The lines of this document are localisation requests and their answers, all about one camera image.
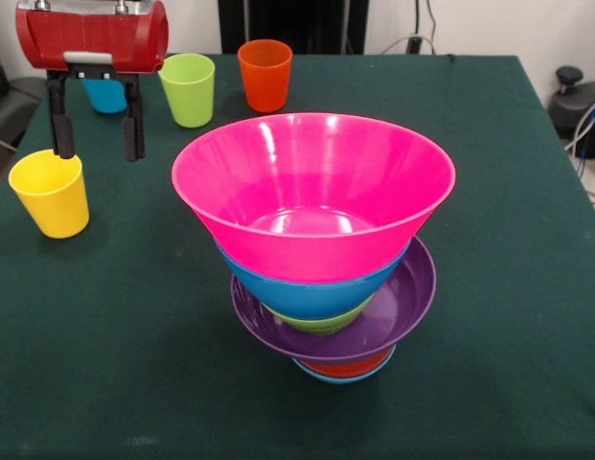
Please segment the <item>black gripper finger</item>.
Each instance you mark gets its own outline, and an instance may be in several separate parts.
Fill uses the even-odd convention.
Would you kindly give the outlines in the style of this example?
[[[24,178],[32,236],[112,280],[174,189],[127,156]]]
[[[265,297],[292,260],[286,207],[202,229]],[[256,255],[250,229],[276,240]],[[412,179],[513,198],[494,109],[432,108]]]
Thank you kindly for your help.
[[[124,138],[126,160],[136,162],[145,157],[144,124],[139,77],[136,74],[123,75],[127,103],[124,117]]]
[[[54,154],[61,159],[71,159],[76,154],[71,118],[65,107],[65,82],[68,72],[47,71],[47,95]]]

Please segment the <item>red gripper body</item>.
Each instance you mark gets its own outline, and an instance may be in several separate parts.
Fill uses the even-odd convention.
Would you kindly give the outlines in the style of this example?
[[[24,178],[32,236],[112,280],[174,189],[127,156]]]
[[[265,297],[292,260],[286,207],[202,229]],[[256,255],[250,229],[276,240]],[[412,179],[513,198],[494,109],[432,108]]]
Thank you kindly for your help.
[[[169,44],[161,1],[18,1],[15,29],[28,62],[44,70],[77,63],[153,73]]]

